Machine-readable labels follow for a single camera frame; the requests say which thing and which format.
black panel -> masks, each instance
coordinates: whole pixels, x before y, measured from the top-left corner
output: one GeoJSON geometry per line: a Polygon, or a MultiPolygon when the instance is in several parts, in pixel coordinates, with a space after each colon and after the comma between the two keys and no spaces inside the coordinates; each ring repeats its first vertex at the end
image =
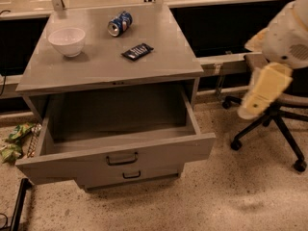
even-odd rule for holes
{"type": "Polygon", "coordinates": [[[48,18],[0,21],[0,74],[23,74],[48,18]]]}
{"type": "Polygon", "coordinates": [[[244,44],[292,0],[171,9],[196,57],[246,52],[244,44]]]}

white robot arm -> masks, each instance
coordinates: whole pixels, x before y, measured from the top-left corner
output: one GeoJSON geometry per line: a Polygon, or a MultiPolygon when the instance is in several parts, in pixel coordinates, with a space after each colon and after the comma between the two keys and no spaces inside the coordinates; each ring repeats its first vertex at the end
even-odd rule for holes
{"type": "Polygon", "coordinates": [[[308,0],[289,3],[245,47],[262,51],[269,61],[252,73],[249,91],[238,110],[240,117],[251,119],[289,86],[293,69],[308,66],[308,0]]]}

floor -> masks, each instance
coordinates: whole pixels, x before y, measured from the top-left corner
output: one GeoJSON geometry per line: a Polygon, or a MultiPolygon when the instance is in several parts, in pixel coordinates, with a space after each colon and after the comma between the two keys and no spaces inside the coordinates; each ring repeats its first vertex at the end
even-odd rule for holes
{"type": "MultiPolygon", "coordinates": [[[[73,181],[33,186],[20,230],[307,230],[308,171],[292,168],[295,155],[275,125],[253,131],[233,151],[230,140],[248,123],[235,107],[224,110],[199,94],[194,113],[202,133],[217,135],[208,160],[186,164],[181,178],[94,192],[73,181]]],[[[1,115],[1,139],[24,121],[33,121],[31,114],[1,115]]],[[[287,124],[308,155],[308,124],[287,124]]],[[[0,177],[0,212],[11,216],[24,176],[1,164],[0,177]]]]}

chair base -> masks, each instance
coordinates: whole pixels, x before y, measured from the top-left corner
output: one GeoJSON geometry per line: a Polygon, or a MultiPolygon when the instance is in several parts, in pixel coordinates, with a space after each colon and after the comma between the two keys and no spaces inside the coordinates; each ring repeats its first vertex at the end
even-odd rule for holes
{"type": "MultiPolygon", "coordinates": [[[[242,99],[234,96],[226,96],[222,107],[224,109],[229,109],[231,107],[231,102],[241,104],[242,99]]],[[[282,120],[282,117],[290,118],[290,119],[296,119],[296,120],[302,120],[302,121],[308,121],[308,116],[305,115],[298,115],[290,112],[285,112],[280,110],[281,105],[273,103],[268,109],[265,111],[265,113],[260,116],[258,119],[253,121],[249,126],[244,128],[240,133],[238,133],[233,141],[231,142],[231,148],[233,150],[239,150],[242,147],[242,143],[240,141],[240,138],[258,127],[259,125],[263,124],[263,126],[267,127],[270,125],[270,122],[273,120],[276,125],[278,126],[279,130],[289,143],[291,149],[297,156],[297,161],[294,164],[295,170],[299,172],[305,171],[307,168],[307,163],[305,162],[305,157],[302,154],[300,148],[298,147],[295,139],[291,135],[288,127],[286,126],[285,122],[282,120]]]]}

cabinet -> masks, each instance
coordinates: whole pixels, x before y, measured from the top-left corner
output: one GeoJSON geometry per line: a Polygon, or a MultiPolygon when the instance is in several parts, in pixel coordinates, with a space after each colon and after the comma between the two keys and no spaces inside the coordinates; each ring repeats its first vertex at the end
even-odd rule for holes
{"type": "Polygon", "coordinates": [[[74,179],[89,190],[180,175],[185,163],[209,157],[215,134],[201,134],[193,115],[202,68],[168,7],[128,8],[136,20],[130,31],[122,38],[102,33],[108,14],[122,9],[76,10],[48,21],[17,88],[42,124],[35,157],[16,163],[33,183],[74,179]],[[58,23],[78,25],[80,14],[87,44],[68,59],[46,35],[58,23]],[[138,39],[155,50],[135,63],[115,54],[138,39]]]}

